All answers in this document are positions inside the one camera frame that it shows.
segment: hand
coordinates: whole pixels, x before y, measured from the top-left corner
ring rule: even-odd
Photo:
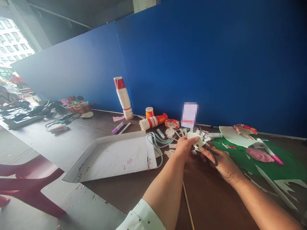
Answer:
[[[191,148],[193,145],[197,143],[199,137],[193,137],[191,139],[187,139],[188,136],[183,136],[178,139],[177,147],[174,155],[182,156],[185,162],[189,158],[189,153],[191,152]]]
[[[231,186],[234,186],[238,182],[246,179],[243,173],[238,169],[236,164],[232,161],[232,159],[228,156],[227,153],[217,148],[212,148],[208,146],[206,148],[210,149],[210,151],[215,154],[216,160],[218,162],[216,169],[220,172],[223,179],[227,183],[229,183]],[[201,158],[203,162],[206,162],[207,158],[214,162],[214,158],[208,150],[203,147],[199,148],[199,150],[202,153]]]

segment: sleeve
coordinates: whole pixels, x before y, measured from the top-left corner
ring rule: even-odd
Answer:
[[[12,98],[13,98],[14,100],[20,100],[20,99],[21,99],[21,97],[20,97],[19,95],[14,94],[14,93],[12,93]]]
[[[130,211],[116,230],[166,230],[150,205],[143,199]]]

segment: blue wall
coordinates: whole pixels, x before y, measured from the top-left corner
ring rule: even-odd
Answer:
[[[291,1],[166,1],[116,22],[136,114],[305,136],[306,27]]]
[[[94,103],[93,108],[122,112],[113,80],[124,75],[115,22],[52,46],[12,67],[43,99],[82,95]]]
[[[153,106],[180,119],[182,104],[197,102],[202,124],[307,137],[301,11],[287,0],[168,0],[13,67],[46,98],[80,93],[99,109],[122,111],[113,77],[123,76],[135,114]]]

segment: person's left hand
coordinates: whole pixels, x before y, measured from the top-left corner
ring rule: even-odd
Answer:
[[[185,162],[189,158],[189,153],[191,152],[192,146],[199,140],[199,137],[193,137],[191,139],[187,139],[187,137],[188,136],[183,136],[178,139],[177,147],[174,153],[174,155],[183,157]]]

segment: pink marker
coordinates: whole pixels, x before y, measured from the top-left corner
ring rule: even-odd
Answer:
[[[264,149],[271,155],[271,157],[274,158],[277,164],[285,165],[260,138],[257,138],[257,140],[260,141]]]

